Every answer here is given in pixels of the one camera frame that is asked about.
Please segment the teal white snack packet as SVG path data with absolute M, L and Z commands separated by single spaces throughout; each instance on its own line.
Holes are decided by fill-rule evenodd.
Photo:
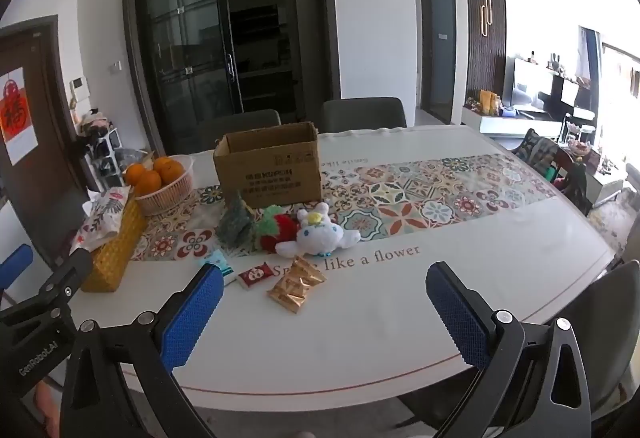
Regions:
M 222 253 L 221 250 L 211 251 L 198 260 L 198 265 L 200 266 L 207 264 L 214 265 L 220 270 L 222 277 L 224 278 L 224 285 L 229 285 L 235 281 L 236 272 L 229 264 L 228 259 L 224 256 L 224 253 Z

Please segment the red snack packet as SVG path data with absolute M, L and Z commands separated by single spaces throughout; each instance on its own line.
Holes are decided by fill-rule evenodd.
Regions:
M 273 276 L 273 269 L 267 263 L 262 263 L 239 273 L 236 277 L 236 281 L 239 282 L 243 289 L 250 290 L 255 285 L 262 281 L 266 281 Z

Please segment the dark green plush tree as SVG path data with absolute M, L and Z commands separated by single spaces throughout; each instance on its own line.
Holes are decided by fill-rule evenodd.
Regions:
M 240 191 L 234 191 L 226 200 L 226 207 L 216 228 L 221 245 L 231 251 L 251 250 L 254 247 L 256 211 L 243 199 Z

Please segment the red strawberry plush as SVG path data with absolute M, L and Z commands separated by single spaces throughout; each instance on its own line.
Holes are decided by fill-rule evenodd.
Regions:
M 270 205 L 262 211 L 262 217 L 255 225 L 256 249 L 274 253 L 276 245 L 294 241 L 299 222 L 281 206 Z

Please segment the white plush toy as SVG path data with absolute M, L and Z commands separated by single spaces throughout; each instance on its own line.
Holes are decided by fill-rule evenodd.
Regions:
M 299 229 L 293 241 L 277 243 L 276 254 L 285 258 L 296 256 L 330 256 L 339 249 L 350 249 L 361 240 L 358 230 L 346 230 L 329 217 L 329 206 L 318 203 L 311 211 L 297 212 Z

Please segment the yellow woven tissue box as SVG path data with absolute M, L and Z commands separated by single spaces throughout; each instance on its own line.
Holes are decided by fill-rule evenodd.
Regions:
M 137 200 L 129 200 L 124 208 L 118 235 L 91 253 L 93 268 L 81 290 L 89 293 L 115 292 L 148 221 Z

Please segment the floral tissue cover cloth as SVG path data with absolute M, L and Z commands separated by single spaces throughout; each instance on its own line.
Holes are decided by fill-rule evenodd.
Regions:
M 119 234 L 130 190 L 125 186 L 90 192 L 90 202 L 84 204 L 87 216 L 73 237 L 70 254 L 77 249 L 94 252 Z

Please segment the white plastic fruit basket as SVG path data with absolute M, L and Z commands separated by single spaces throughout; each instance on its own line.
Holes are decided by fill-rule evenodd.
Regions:
M 193 190 L 194 158 L 184 154 L 173 155 L 168 158 L 175 159 L 183 165 L 184 173 L 179 179 L 169 185 L 163 184 L 159 191 L 144 197 L 137 197 L 134 193 L 134 187 L 130 186 L 134 200 L 138 201 L 142 214 L 145 216 L 161 214 L 172 209 L 190 195 Z M 153 169 L 153 162 L 156 159 L 144 159 L 142 162 L 137 163 L 143 164 L 145 169 Z

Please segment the red fu poster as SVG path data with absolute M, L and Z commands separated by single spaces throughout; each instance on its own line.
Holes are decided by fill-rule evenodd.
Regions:
M 6 153 L 10 163 L 17 165 L 38 147 L 22 67 L 1 76 L 0 114 Z

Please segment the white shoe rack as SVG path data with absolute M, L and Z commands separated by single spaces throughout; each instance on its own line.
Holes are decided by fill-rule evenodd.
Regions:
M 82 117 L 78 138 L 103 189 L 125 184 L 116 155 L 122 149 L 122 139 L 115 124 L 98 108 L 90 109 Z

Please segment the brown cardboard box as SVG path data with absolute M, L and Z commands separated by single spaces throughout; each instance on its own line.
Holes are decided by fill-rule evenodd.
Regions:
M 224 135 L 213 154 L 227 200 L 237 195 L 253 209 L 319 201 L 318 132 L 300 122 Z

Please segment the grey dining chair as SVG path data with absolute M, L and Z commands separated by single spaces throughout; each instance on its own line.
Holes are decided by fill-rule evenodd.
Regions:
M 196 130 L 195 152 L 215 149 L 222 137 L 227 134 L 280 124 L 280 115 L 273 109 L 215 117 L 213 120 L 202 123 Z
M 397 97 L 335 99 L 322 107 L 323 133 L 406 126 L 405 110 Z

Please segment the white tv cabinet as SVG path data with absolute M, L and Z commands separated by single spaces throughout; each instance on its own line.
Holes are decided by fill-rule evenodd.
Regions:
M 481 115 L 468 108 L 462 109 L 461 122 L 480 134 L 502 138 L 524 137 L 530 129 L 533 129 L 540 136 L 558 138 L 562 126 L 561 122 L 556 121 Z

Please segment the grey dining chair right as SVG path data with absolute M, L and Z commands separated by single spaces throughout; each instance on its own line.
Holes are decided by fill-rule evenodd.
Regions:
M 323 133 L 406 126 L 405 110 L 397 97 L 335 99 L 322 107 Z

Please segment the dark glass sliding door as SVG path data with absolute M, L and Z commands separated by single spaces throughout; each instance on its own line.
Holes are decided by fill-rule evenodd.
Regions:
M 334 0 L 122 0 L 134 94 L 159 154 L 213 147 L 243 115 L 320 123 L 340 94 Z

